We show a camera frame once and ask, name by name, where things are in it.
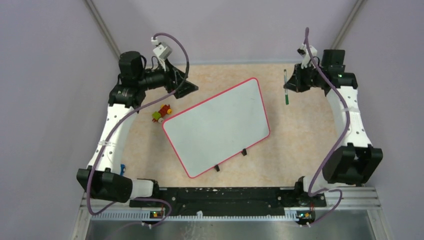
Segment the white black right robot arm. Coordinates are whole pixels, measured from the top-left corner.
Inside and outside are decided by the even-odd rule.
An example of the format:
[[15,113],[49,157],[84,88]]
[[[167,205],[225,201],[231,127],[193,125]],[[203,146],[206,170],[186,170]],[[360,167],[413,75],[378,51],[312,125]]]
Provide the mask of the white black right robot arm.
[[302,93],[320,88],[330,104],[338,139],[312,177],[302,177],[303,186],[293,192],[299,206],[307,206],[314,195],[337,187],[365,184],[383,159],[381,148],[374,147],[367,136],[358,105],[358,82],[346,72],[345,51],[326,49],[322,58],[305,45],[297,52],[303,57],[294,66],[284,84],[286,91]]

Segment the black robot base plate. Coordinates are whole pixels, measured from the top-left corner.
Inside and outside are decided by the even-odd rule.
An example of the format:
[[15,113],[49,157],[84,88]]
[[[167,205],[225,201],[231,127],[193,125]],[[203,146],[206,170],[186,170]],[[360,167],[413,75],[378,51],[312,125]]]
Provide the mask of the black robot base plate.
[[283,216],[286,208],[321,208],[323,194],[314,197],[293,187],[168,187],[154,193],[160,202],[130,200],[131,208],[170,210],[172,217],[267,217]]

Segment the pink framed whiteboard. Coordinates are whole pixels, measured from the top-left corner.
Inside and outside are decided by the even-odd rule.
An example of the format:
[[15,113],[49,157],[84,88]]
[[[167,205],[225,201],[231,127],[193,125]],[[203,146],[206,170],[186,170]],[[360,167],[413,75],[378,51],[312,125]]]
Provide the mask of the pink framed whiteboard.
[[257,78],[249,78],[162,123],[186,175],[193,179],[266,139],[268,116]]

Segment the green capped whiteboard marker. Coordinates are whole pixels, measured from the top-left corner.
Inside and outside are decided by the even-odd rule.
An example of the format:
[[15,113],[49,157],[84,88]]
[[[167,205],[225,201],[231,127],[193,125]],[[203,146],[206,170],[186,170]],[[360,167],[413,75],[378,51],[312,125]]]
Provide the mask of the green capped whiteboard marker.
[[288,83],[288,76],[287,76],[287,70],[286,69],[284,69],[283,70],[283,73],[284,73],[284,76],[283,76],[283,80],[284,80],[284,85],[283,85],[283,88],[284,88],[284,97],[285,97],[285,104],[286,105],[289,105],[289,91],[288,91],[288,89],[286,88],[286,84]]

